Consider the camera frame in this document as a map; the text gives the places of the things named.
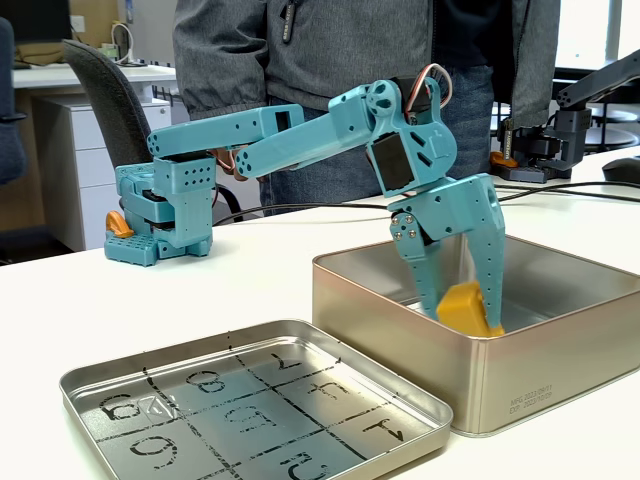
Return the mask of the person's hand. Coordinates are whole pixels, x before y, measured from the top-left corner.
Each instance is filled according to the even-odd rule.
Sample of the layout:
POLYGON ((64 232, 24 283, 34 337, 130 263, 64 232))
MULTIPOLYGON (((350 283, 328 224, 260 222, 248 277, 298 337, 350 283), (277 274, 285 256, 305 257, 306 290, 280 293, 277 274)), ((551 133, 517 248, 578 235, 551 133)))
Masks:
POLYGON ((217 164, 227 175, 233 176, 238 181, 246 181, 247 177, 242 175, 236 167, 236 157, 239 149, 227 149, 226 147, 214 148, 207 151, 212 155, 217 164))

